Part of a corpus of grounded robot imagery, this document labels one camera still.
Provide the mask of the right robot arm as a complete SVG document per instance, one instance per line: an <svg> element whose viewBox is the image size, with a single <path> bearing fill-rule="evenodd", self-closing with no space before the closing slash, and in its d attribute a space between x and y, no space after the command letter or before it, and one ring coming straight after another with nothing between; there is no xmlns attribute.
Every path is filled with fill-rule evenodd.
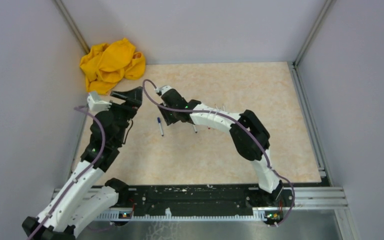
<svg viewBox="0 0 384 240"><path fill-rule="evenodd" d="M239 155L250 161L255 170L263 203L275 206L281 200L282 181L269 160L270 134L253 111L232 113L198 100L186 101L169 85L158 87L155 92L162 99L159 110L167 125L182 122L229 134Z"/></svg>

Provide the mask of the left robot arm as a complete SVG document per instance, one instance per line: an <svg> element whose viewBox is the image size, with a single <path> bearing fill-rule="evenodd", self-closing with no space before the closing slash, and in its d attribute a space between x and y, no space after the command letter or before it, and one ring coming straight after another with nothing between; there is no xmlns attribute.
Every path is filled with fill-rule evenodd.
<svg viewBox="0 0 384 240"><path fill-rule="evenodd" d="M93 91L88 94L87 106L76 107L93 119L89 143L56 197L36 217L28 216L23 221L27 239L74 240L106 209L131 202L129 185L117 178L108 180L89 200L83 200L126 143L133 117L143 102L143 87L112 91L110 96L123 102L101 100Z"/></svg>

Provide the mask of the blue capped white marker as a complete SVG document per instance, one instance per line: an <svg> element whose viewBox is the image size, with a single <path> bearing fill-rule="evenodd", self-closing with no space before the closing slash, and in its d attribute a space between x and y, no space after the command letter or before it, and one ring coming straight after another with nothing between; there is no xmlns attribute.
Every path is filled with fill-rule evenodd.
<svg viewBox="0 0 384 240"><path fill-rule="evenodd" d="M158 123L159 131L160 131L160 135L163 137L165 134L164 134L163 125L162 125L160 117L157 117L157 123Z"/></svg>

